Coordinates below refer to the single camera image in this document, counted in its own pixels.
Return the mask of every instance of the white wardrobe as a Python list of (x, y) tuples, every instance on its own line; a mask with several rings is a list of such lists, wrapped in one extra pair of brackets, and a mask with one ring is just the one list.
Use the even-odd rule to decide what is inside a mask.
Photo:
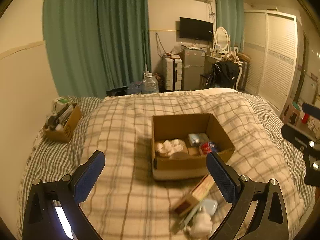
[(281, 112), (296, 70), (296, 17), (263, 10), (248, 10), (244, 15), (244, 53), (251, 57), (246, 90)]

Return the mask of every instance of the curtain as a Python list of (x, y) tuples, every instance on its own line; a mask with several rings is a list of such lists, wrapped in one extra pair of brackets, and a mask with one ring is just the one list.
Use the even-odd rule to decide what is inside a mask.
[(151, 67), (147, 0), (97, 0), (104, 69), (116, 88), (141, 81)]
[(103, 98), (110, 89), (94, 0), (44, 0), (43, 34), (59, 95)]
[(242, 52), (244, 30), (243, 0), (216, 0), (217, 28), (222, 26), (230, 35), (230, 46)]

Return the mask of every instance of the white plastic container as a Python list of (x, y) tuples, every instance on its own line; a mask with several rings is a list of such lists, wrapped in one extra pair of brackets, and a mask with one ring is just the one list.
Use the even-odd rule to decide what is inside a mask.
[(152, 73), (146, 73), (142, 81), (142, 94), (159, 93), (158, 81)]

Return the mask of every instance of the cardboard box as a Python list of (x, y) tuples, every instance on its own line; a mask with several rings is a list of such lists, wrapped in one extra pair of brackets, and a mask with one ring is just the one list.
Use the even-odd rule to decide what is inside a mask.
[(173, 206), (172, 211), (174, 211), (180, 217), (185, 216), (208, 195), (209, 190), (213, 185), (214, 180), (211, 175), (208, 174), (204, 176), (187, 195), (185, 195)]
[(51, 130), (46, 130), (43, 127), (44, 134), (51, 140), (53, 141), (58, 141), (58, 142), (64, 142), (68, 143), (70, 142), (73, 131), (75, 130), (79, 120), (81, 119), (81, 111), (79, 106), (76, 103), (73, 103), (75, 109), (72, 111), (71, 115), (69, 116), (69, 119), (65, 126), (63, 127), (63, 130), (61, 131), (51, 131)]
[(186, 159), (159, 157), (155, 152), (155, 142), (181, 139), (185, 141), (189, 153), (198, 148), (190, 146), (189, 133), (205, 133), (220, 150), (218, 154), (224, 162), (233, 155), (235, 147), (213, 114), (158, 115), (152, 117), (152, 170), (155, 179), (186, 179), (204, 176), (206, 155), (188, 156)]

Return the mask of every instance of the television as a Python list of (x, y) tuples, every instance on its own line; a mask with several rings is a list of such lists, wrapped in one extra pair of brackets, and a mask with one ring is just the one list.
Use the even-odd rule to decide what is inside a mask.
[(212, 41), (213, 23), (180, 17), (180, 38)]

